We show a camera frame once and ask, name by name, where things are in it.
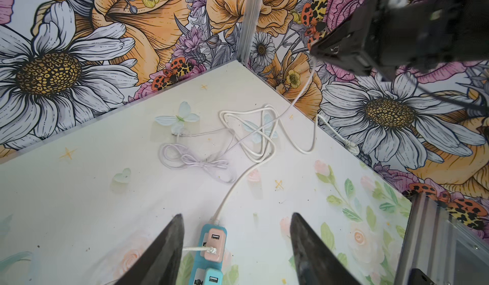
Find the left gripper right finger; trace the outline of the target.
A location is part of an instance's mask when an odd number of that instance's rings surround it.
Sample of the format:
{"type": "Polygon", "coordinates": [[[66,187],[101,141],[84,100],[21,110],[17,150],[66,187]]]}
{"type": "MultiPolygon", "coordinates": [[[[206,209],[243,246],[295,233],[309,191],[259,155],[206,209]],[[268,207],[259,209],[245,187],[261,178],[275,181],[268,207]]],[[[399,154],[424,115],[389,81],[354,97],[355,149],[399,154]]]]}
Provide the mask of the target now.
{"type": "Polygon", "coordinates": [[[290,237],[300,285],[359,283],[297,212],[291,218],[290,237]]]}

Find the teal plug adapter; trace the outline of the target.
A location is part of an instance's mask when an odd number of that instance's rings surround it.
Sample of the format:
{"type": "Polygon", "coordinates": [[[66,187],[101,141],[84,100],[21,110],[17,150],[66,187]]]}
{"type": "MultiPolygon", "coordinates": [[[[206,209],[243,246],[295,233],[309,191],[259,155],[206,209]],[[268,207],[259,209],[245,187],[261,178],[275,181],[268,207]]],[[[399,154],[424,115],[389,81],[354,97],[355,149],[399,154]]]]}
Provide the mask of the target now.
{"type": "Polygon", "coordinates": [[[192,285],[222,285],[224,275],[221,270],[214,268],[198,268],[192,285]]]}

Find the pink usb charger block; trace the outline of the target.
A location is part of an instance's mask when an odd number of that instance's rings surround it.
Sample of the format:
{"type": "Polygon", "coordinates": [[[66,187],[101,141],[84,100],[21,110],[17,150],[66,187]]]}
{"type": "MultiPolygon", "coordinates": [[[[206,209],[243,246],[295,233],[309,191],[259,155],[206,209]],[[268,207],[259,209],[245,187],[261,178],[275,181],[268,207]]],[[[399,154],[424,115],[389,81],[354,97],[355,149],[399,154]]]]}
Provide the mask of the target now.
{"type": "Polygon", "coordinates": [[[201,251],[200,255],[207,261],[222,263],[224,259],[227,234],[224,230],[212,228],[205,234],[202,246],[208,248],[201,251]]]}

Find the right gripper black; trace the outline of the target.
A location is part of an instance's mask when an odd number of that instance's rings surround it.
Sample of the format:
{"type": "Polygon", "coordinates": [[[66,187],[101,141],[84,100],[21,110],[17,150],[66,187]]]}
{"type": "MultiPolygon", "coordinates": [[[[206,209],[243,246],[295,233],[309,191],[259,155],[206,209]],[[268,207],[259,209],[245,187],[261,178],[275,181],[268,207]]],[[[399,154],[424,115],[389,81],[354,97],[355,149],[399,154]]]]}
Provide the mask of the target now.
{"type": "Polygon", "coordinates": [[[428,2],[390,7],[389,1],[364,0],[348,21],[311,44],[311,55],[358,76],[376,69],[393,79],[400,66],[427,71],[428,2]]]}

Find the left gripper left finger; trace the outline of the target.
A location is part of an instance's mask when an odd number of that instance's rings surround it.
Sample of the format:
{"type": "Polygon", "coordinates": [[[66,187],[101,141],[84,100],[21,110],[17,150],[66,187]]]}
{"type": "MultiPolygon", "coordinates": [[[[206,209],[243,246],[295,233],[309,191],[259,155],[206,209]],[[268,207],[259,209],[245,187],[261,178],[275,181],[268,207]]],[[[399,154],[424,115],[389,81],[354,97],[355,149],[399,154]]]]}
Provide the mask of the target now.
{"type": "Polygon", "coordinates": [[[115,284],[176,284],[184,235],[183,216],[177,214],[115,284]]]}

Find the teal power strip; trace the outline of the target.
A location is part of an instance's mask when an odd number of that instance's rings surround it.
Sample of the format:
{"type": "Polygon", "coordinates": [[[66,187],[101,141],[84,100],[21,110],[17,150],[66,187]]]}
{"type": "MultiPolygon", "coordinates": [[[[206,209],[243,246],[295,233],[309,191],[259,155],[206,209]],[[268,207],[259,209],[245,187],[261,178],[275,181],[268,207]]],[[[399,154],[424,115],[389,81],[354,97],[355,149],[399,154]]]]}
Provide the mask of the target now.
{"type": "Polygon", "coordinates": [[[189,252],[194,252],[195,253],[194,264],[193,264],[193,267],[192,267],[191,276],[190,276],[190,279],[188,281],[188,284],[191,284],[191,282],[194,280],[194,276],[195,276],[196,270],[198,268],[202,268],[202,269],[214,268],[214,269],[218,269],[218,270],[221,270],[222,271],[222,266],[223,266],[224,259],[223,259],[222,263],[215,263],[215,262],[210,262],[210,261],[205,260],[200,255],[200,252],[201,251],[206,251],[208,249],[208,248],[202,246],[202,242],[203,242],[203,239],[204,239],[205,234],[208,233],[212,228],[217,228],[217,229],[224,230],[226,232],[226,234],[227,234],[227,230],[224,227],[218,225],[217,222],[208,223],[208,224],[204,225],[203,228],[202,228],[201,235],[200,235],[200,238],[199,238],[199,245],[197,247],[191,247],[191,248],[185,248],[184,249],[185,251],[189,251],[189,252]]]}

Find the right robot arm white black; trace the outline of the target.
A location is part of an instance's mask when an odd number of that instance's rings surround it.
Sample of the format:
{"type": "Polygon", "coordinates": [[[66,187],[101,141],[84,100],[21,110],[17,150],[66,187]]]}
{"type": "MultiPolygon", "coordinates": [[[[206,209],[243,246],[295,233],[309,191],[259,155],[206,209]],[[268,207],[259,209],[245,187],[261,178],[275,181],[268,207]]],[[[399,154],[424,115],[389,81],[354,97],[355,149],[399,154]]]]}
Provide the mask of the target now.
{"type": "Polygon", "coordinates": [[[311,55],[357,76],[376,69],[393,81],[400,66],[420,72],[440,63],[488,59],[488,0],[427,0],[393,7],[365,0],[311,55]]]}

